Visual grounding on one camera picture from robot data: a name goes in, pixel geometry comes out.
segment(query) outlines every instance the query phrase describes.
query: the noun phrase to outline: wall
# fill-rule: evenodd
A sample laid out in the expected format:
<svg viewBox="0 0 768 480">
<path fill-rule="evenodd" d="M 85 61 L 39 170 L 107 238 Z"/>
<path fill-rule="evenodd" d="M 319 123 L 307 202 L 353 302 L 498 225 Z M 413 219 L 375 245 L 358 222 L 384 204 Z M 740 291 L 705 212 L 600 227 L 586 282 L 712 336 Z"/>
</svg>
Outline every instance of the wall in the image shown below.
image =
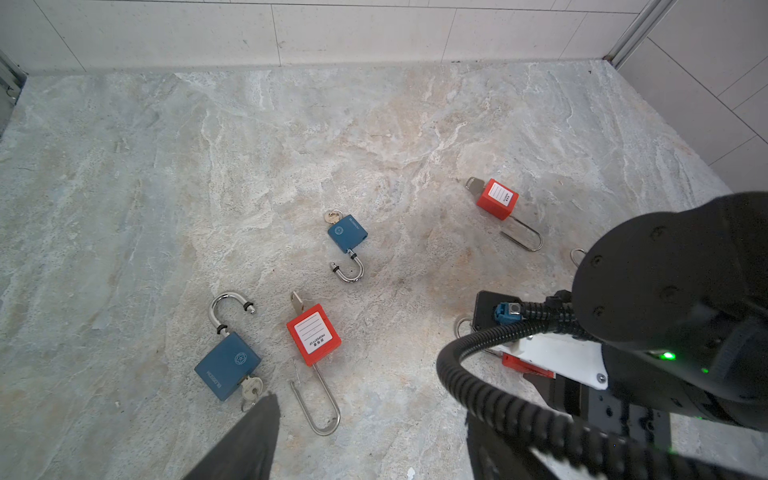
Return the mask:
<svg viewBox="0 0 768 480">
<path fill-rule="evenodd" d="M 646 2 L 4 0 L 0 48 L 31 74 L 601 58 Z"/>
<path fill-rule="evenodd" d="M 679 0 L 619 72 L 733 191 L 768 190 L 768 2 Z"/>
</svg>

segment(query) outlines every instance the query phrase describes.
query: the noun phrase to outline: label sticker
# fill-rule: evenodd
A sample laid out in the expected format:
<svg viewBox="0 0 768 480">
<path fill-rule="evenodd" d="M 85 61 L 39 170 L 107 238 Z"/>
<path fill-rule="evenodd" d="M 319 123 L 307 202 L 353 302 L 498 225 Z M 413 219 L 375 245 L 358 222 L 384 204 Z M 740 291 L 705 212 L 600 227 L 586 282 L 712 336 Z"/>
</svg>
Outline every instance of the label sticker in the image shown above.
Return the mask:
<svg viewBox="0 0 768 480">
<path fill-rule="evenodd" d="M 493 187 L 491 187 L 491 191 L 488 192 L 488 195 L 492 199 L 498 200 L 498 202 L 503 204 L 505 207 L 509 207 L 509 202 L 512 200 L 513 193 L 502 187 L 501 184 L 493 184 Z"/>
<path fill-rule="evenodd" d="M 298 322 L 294 328 L 307 353 L 314 352 L 333 338 L 318 312 Z"/>
</svg>

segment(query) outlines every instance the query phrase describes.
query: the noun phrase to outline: padlock body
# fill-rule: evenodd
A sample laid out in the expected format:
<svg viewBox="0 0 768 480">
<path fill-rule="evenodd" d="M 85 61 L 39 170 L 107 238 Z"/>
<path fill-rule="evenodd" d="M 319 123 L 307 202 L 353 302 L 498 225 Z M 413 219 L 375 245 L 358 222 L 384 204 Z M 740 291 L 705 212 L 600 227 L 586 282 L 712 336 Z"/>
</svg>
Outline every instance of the padlock body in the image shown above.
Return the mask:
<svg viewBox="0 0 768 480">
<path fill-rule="evenodd" d="M 355 217 L 347 215 L 339 222 L 331 225 L 328 229 L 328 235 L 333 238 L 341 251 L 346 253 L 357 247 L 368 237 L 368 232 L 357 223 Z"/>
<path fill-rule="evenodd" d="M 326 311 L 318 303 L 286 324 L 307 366 L 312 366 L 341 345 Z"/>
<path fill-rule="evenodd" d="M 243 339 L 230 333 L 194 367 L 194 371 L 223 402 L 260 363 L 261 358 Z"/>
<path fill-rule="evenodd" d="M 504 220 L 512 214 L 519 197 L 516 192 L 491 179 L 485 185 L 477 205 L 499 220 Z"/>
</svg>

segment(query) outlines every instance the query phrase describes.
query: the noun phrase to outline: padlock shackle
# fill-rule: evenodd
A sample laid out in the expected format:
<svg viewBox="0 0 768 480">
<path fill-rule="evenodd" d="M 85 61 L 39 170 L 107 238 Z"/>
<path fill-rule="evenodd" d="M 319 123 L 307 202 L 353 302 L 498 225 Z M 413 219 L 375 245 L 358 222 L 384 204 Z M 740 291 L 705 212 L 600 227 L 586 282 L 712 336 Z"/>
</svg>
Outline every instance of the padlock shackle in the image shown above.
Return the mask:
<svg viewBox="0 0 768 480">
<path fill-rule="evenodd" d="M 296 395 L 296 399 L 299 400 L 299 405 L 301 406 L 301 411 L 304 412 L 304 416 L 306 417 L 307 422 L 310 423 L 310 428 L 313 432 L 315 432 L 317 435 L 320 436 L 328 436 L 336 431 L 336 429 L 339 428 L 339 424 L 341 423 L 341 410 L 339 410 L 339 406 L 336 404 L 336 399 L 333 398 L 333 395 L 331 395 L 331 391 L 328 390 L 328 385 L 326 385 L 326 381 L 323 378 L 323 375 L 320 373 L 320 369 L 317 368 L 317 364 L 315 363 L 312 365 L 312 368 L 315 369 L 315 373 L 317 374 L 317 378 L 320 379 L 320 383 L 323 384 L 323 388 L 326 390 L 326 394 L 328 395 L 328 398 L 331 401 L 331 405 L 333 405 L 333 410 L 336 412 L 336 418 L 334 420 L 331 420 L 331 423 L 328 424 L 327 427 L 324 429 L 321 429 L 317 425 L 315 425 L 315 422 L 312 420 L 312 416 L 310 415 L 310 411 L 306 409 L 306 405 L 304 405 L 304 400 L 301 398 L 301 393 L 299 393 L 299 390 L 296 389 L 296 385 L 293 384 L 293 382 L 290 383 L 290 388 L 293 390 L 293 393 Z"/>
<path fill-rule="evenodd" d="M 226 338 L 230 333 L 227 331 L 227 325 L 222 324 L 219 319 L 216 318 L 216 305 L 218 305 L 219 302 L 225 298 L 234 298 L 240 302 L 240 305 L 243 306 L 243 310 L 250 313 L 251 315 L 256 313 L 256 307 L 253 306 L 253 302 L 249 302 L 246 297 L 240 295 L 237 292 L 224 292 L 217 296 L 208 307 L 208 319 L 214 325 L 214 327 L 216 327 L 216 333 L 224 336 L 224 338 Z"/>
<path fill-rule="evenodd" d="M 536 230 L 534 230 L 533 228 L 531 228 L 531 226 L 530 226 L 530 225 L 526 225 L 525 223 L 523 223 L 523 222 L 522 222 L 521 220 L 519 220 L 518 218 L 516 218 L 516 217 L 512 216 L 512 219 L 513 219 L 514 221 L 516 221 L 517 223 L 521 224 L 523 227 L 525 227 L 525 228 L 529 229 L 531 232 L 533 232 L 533 234 L 534 234 L 536 237 L 538 237 L 538 246 L 536 246 L 536 247 L 534 247 L 534 248 L 530 248 L 528 245 L 525 245 L 525 244 L 521 243 L 520 241 L 518 241 L 517 239 L 515 239 L 515 238 L 514 238 L 512 235 L 510 235 L 509 233 L 505 232 L 504 230 L 502 230 L 502 235 L 504 235 L 505 237 L 507 237 L 509 240 L 512 240 L 513 242 L 515 242 L 515 243 L 516 243 L 517 245 L 519 245 L 520 247 L 523 247 L 523 248 L 525 248 L 525 249 L 526 249 L 527 251 L 529 251 L 529 252 L 538 252 L 539 250 L 541 250 L 541 248 L 544 246 L 544 239 L 543 239 L 543 238 L 541 238 L 541 234 L 540 234 L 539 232 L 537 232 Z"/>
<path fill-rule="evenodd" d="M 344 275 L 344 273 L 342 273 L 341 267 L 336 265 L 334 262 L 331 262 L 331 271 L 336 272 L 336 275 L 347 283 L 356 282 L 362 278 L 362 275 L 366 272 L 366 268 L 362 265 L 360 257 L 357 256 L 357 253 L 353 252 L 352 249 L 349 249 L 346 252 L 349 254 L 349 258 L 355 260 L 355 263 L 357 263 L 357 265 L 360 267 L 360 273 L 358 273 L 354 278 L 349 278 L 348 276 Z"/>
</svg>

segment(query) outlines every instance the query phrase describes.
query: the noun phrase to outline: red padlock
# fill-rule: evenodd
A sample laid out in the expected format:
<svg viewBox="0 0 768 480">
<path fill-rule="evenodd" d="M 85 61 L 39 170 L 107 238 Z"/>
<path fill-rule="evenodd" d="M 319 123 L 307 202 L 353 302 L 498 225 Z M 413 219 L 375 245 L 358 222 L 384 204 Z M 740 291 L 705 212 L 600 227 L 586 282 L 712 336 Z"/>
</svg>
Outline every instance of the red padlock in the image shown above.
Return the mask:
<svg viewBox="0 0 768 480">
<path fill-rule="evenodd" d="M 520 194 L 491 179 L 478 199 L 478 207 L 499 220 L 506 220 L 512 215 Z"/>
<path fill-rule="evenodd" d="M 334 330 L 325 310 L 323 310 L 319 303 L 305 312 L 304 302 L 298 293 L 291 292 L 290 301 L 298 317 L 287 323 L 288 332 L 293 337 L 293 341 L 296 342 L 296 346 L 299 347 L 299 352 L 304 357 L 306 364 L 315 370 L 317 378 L 323 385 L 333 410 L 336 412 L 336 417 L 331 420 L 327 427 L 321 429 L 312 420 L 312 415 L 310 415 L 310 411 L 304 405 L 304 399 L 301 398 L 301 393 L 293 382 L 290 383 L 290 388 L 293 390 L 293 394 L 296 395 L 296 399 L 299 400 L 301 410 L 304 412 L 304 416 L 307 422 L 310 423 L 313 432 L 322 436 L 331 435 L 339 428 L 341 411 L 326 384 L 326 380 L 323 378 L 323 374 L 320 373 L 317 362 L 341 345 L 341 338 L 339 338 L 339 334 Z"/>
<path fill-rule="evenodd" d="M 544 239 L 541 237 L 541 234 L 518 218 L 512 216 L 512 211 L 515 209 L 520 194 L 505 187 L 494 179 L 491 179 L 486 183 L 479 178 L 470 177 L 464 187 L 469 190 L 472 195 L 475 195 L 478 207 L 499 220 L 506 220 L 507 218 L 512 217 L 515 222 L 530 230 L 531 233 L 538 238 L 538 245 L 536 247 L 525 245 L 504 230 L 502 230 L 502 235 L 529 252 L 538 252 L 541 250 L 541 247 L 544 246 Z"/>
<path fill-rule="evenodd" d="M 287 323 L 307 366 L 312 366 L 341 345 L 325 310 L 318 303 Z"/>
</svg>

